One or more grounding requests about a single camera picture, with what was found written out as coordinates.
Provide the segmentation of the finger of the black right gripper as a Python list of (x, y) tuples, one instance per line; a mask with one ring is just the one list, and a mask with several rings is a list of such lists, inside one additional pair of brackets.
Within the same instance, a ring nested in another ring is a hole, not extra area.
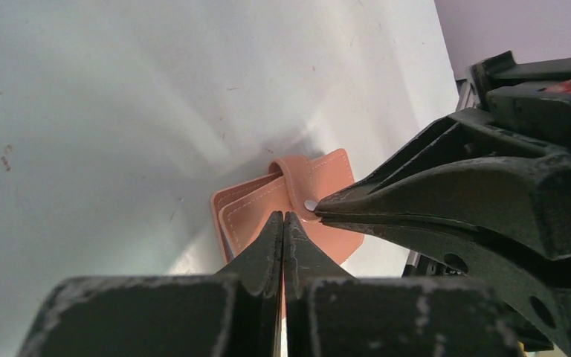
[(571, 257), (549, 260), (492, 231), (430, 222), (322, 222), (393, 242), (482, 280), (571, 356)]

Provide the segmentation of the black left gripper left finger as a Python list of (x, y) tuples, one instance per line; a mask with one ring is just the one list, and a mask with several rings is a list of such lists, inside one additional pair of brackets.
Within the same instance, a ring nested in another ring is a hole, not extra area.
[(211, 275), (82, 276), (48, 294), (20, 356), (278, 356), (283, 214)]

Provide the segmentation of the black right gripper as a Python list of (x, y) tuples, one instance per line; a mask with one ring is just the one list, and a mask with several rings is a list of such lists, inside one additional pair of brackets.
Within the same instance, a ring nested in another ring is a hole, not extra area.
[(435, 120), (316, 214), (492, 233), (548, 260), (571, 258), (571, 58), (470, 69), (480, 106)]

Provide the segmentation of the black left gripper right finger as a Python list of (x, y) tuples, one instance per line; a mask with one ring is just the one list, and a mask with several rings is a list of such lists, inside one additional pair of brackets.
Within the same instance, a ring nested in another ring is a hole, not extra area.
[(520, 356), (495, 293), (468, 278), (356, 278), (300, 220), (283, 227), (290, 356)]

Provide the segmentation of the pink leather card holder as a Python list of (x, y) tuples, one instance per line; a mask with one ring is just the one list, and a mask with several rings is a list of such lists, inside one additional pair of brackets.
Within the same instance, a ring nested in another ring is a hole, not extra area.
[(354, 182), (346, 150), (337, 149), (314, 159), (275, 158), (266, 175), (216, 191), (211, 211), (225, 262), (258, 237), (274, 211), (295, 213), (316, 246), (337, 264), (345, 262), (362, 245), (363, 234), (325, 226), (314, 210), (322, 199)]

